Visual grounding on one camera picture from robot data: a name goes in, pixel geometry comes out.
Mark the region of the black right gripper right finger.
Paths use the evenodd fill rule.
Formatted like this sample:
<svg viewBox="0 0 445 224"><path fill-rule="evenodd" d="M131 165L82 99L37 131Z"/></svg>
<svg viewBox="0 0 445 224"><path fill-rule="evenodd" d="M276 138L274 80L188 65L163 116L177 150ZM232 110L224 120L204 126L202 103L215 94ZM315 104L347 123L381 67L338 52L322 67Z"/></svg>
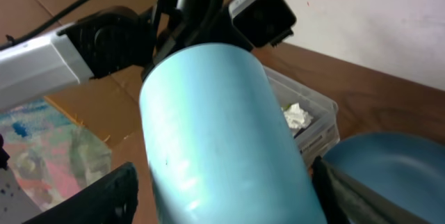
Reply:
<svg viewBox="0 0 445 224"><path fill-rule="evenodd" d="M312 169L312 185L328 223L425 223L321 157Z"/></svg>

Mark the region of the white tissue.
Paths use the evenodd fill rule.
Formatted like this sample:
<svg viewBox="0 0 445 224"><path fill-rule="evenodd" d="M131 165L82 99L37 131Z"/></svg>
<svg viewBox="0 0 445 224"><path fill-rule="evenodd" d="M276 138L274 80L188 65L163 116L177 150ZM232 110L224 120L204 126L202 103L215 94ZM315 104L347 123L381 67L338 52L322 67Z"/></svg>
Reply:
<svg viewBox="0 0 445 224"><path fill-rule="evenodd" d="M303 110L299 103L290 104L282 111L290 129L305 129L312 123L313 116Z"/></svg>

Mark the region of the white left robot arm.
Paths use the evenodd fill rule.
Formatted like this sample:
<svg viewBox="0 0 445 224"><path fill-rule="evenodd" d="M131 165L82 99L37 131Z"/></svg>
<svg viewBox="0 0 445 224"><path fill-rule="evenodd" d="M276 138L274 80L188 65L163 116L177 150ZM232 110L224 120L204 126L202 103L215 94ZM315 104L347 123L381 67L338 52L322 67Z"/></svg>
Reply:
<svg viewBox="0 0 445 224"><path fill-rule="evenodd" d="M252 48L234 26L232 4L223 0L157 0L141 14L113 7L59 28L50 19L1 46L1 108L131 65L143 68L145 105L164 85L151 73L170 56L222 58Z"/></svg>

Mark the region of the light blue plastic cup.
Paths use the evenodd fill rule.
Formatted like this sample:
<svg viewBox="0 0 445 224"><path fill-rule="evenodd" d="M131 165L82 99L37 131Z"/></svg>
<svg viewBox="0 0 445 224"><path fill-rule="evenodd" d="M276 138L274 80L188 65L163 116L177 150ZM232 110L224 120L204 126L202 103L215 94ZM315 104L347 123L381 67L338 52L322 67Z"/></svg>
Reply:
<svg viewBox="0 0 445 224"><path fill-rule="evenodd" d="M139 97L160 223L324 223L262 64L203 44L167 57Z"/></svg>

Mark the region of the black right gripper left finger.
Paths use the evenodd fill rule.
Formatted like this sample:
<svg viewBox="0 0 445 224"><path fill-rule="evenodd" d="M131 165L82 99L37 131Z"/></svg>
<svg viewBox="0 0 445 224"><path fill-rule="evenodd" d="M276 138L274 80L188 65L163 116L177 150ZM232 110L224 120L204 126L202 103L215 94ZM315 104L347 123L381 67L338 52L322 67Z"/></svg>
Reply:
<svg viewBox="0 0 445 224"><path fill-rule="evenodd" d="M26 224L131 224L138 206L138 173L126 162Z"/></svg>

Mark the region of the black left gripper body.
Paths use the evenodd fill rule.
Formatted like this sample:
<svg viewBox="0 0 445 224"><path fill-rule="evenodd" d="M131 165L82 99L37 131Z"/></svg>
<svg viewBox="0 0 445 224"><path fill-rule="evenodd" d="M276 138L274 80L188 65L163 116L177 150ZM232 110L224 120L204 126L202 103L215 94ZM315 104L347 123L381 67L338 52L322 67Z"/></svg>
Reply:
<svg viewBox="0 0 445 224"><path fill-rule="evenodd" d="M252 44L235 28L224 0L156 0L140 15L151 26L155 55L141 78L176 51L203 43L225 43L252 51Z"/></svg>

